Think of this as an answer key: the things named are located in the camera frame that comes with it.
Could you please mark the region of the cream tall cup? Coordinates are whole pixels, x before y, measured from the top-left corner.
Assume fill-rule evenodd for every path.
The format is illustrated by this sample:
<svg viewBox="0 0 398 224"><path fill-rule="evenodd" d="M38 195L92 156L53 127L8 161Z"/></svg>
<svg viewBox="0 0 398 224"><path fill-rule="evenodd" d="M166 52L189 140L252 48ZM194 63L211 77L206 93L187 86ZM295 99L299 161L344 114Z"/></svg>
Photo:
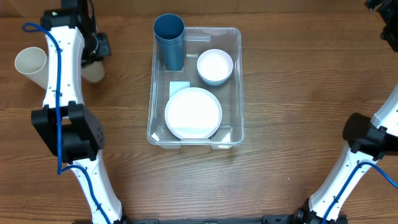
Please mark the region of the cream tall cup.
<svg viewBox="0 0 398 224"><path fill-rule="evenodd" d="M102 62L95 61L91 65L87 65L81 70L82 77L90 83L100 82L105 75Z"/></svg>
<svg viewBox="0 0 398 224"><path fill-rule="evenodd" d="M18 53L14 66L25 77L42 87L48 85L49 66L47 54L39 47L28 47Z"/></svg>

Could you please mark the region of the dark blue cup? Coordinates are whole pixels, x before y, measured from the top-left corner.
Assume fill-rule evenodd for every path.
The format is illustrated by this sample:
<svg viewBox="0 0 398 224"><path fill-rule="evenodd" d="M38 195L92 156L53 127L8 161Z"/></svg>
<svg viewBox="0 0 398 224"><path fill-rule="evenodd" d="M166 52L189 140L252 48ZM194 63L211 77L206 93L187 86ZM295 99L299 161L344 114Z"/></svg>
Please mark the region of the dark blue cup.
<svg viewBox="0 0 398 224"><path fill-rule="evenodd" d="M156 40L167 46L181 42L185 35L185 24L181 17L175 14L159 16L153 25Z"/></svg>
<svg viewBox="0 0 398 224"><path fill-rule="evenodd" d="M155 38L167 70L181 70L185 60L184 37L173 40L161 39L157 36Z"/></svg>

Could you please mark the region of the pink small bowl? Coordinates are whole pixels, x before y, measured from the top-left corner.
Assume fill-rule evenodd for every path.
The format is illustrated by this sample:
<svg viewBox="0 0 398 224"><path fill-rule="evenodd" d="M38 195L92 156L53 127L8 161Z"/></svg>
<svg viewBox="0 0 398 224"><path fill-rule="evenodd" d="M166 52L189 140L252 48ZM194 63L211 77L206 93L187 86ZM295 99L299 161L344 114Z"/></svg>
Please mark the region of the pink small bowl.
<svg viewBox="0 0 398 224"><path fill-rule="evenodd" d="M232 74L233 61L225 51L210 49L199 56L197 70L206 82L222 83Z"/></svg>

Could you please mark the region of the white plate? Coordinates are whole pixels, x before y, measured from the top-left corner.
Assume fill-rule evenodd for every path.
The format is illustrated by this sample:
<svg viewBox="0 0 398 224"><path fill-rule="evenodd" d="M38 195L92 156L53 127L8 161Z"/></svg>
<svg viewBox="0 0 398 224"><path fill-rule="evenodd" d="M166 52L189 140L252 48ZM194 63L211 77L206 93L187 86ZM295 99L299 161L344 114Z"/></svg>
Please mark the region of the white plate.
<svg viewBox="0 0 398 224"><path fill-rule="evenodd" d="M170 97L165 122L181 140L207 139L218 130L223 110L217 97L206 89L184 88Z"/></svg>

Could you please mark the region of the light blue small bowl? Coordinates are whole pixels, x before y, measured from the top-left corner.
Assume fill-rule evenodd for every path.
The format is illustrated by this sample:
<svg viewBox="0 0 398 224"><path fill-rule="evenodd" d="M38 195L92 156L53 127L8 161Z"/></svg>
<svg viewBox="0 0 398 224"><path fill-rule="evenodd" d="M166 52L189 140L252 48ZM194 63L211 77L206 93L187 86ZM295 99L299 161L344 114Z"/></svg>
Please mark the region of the light blue small bowl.
<svg viewBox="0 0 398 224"><path fill-rule="evenodd" d="M219 85L222 85L223 83L225 83L228 79L229 79L229 77L226 77L226 78L224 78L224 79L222 79L222 80L209 80L209 79L206 79L206 78L204 78L204 77L200 77L207 85L211 85L211 86L219 86Z"/></svg>

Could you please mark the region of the dark blue cup front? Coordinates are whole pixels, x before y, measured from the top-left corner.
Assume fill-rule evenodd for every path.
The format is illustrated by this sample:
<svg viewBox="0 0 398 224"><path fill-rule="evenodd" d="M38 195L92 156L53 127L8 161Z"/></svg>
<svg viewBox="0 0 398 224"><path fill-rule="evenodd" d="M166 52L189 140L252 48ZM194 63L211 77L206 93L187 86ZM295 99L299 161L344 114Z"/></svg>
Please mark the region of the dark blue cup front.
<svg viewBox="0 0 398 224"><path fill-rule="evenodd" d="M175 14L159 16L153 25L156 40L167 46L181 42L185 35L185 24L181 17Z"/></svg>

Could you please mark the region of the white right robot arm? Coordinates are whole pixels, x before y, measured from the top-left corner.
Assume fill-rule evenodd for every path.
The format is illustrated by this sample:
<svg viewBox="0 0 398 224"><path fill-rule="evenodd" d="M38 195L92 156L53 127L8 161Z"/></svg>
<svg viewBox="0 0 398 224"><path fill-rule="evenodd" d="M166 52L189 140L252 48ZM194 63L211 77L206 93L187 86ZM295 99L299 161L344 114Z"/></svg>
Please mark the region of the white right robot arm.
<svg viewBox="0 0 398 224"><path fill-rule="evenodd" d="M370 168L397 186L376 165L386 155L397 155L397 91L373 117L353 113L343 129L343 139L342 153L321 187L284 223L347 223L340 210Z"/></svg>

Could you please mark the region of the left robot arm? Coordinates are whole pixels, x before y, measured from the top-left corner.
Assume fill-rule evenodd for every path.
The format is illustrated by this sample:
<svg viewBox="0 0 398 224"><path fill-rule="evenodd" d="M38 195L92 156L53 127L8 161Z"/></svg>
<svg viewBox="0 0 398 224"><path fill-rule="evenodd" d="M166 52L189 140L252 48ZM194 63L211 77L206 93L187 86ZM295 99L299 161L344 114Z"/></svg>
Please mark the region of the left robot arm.
<svg viewBox="0 0 398 224"><path fill-rule="evenodd" d="M62 1L46 10L39 24L27 22L23 31L43 32L48 47L49 75L42 109L31 121L57 158L59 175L72 171L91 210L92 223L128 223L115 195L104 161L104 128L85 106L81 71L110 56L107 35L98 32L92 1Z"/></svg>

